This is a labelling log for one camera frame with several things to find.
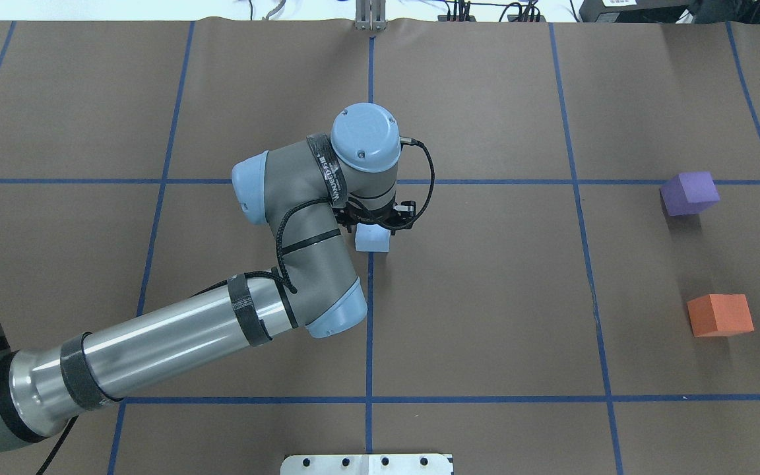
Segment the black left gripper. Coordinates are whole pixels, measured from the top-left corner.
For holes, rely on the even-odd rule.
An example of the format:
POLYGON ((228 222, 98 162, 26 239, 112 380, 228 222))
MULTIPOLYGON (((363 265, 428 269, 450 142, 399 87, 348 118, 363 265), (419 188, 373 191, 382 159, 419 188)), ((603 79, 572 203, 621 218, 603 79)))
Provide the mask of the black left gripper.
POLYGON ((367 205, 356 197, 350 197, 344 207, 334 208, 334 217, 339 226, 353 234, 359 224, 376 225, 388 230, 392 235, 397 231, 412 228, 417 217, 416 201, 397 202, 392 199, 377 210, 369 210, 367 205))

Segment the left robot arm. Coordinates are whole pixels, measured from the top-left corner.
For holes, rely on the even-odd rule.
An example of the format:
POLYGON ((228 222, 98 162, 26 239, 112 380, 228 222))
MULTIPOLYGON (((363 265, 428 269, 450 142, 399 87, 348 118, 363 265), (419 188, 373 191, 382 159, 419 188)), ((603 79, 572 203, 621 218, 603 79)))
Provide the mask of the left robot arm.
POLYGON ((342 229, 409 229, 424 208, 397 201, 404 147, 383 106, 357 103, 329 133, 267 150, 232 168, 246 219, 266 225, 276 267, 223 282, 114 327, 46 350, 12 350, 0 322, 0 452, 37 444, 79 415, 283 332, 326 338, 367 318, 367 298, 342 229))

